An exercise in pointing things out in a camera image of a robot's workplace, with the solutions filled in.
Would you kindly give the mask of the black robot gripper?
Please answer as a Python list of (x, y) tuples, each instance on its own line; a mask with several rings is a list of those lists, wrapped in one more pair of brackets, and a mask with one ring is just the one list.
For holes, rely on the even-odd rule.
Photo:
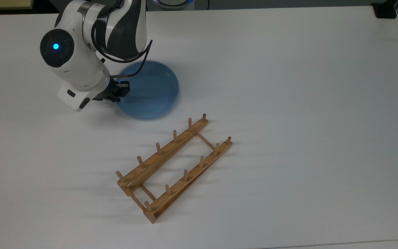
[(94, 101), (109, 100), (111, 102), (120, 102), (121, 98), (125, 97), (130, 92), (129, 81), (117, 82), (114, 79), (110, 79), (106, 89), (100, 94), (96, 95)]

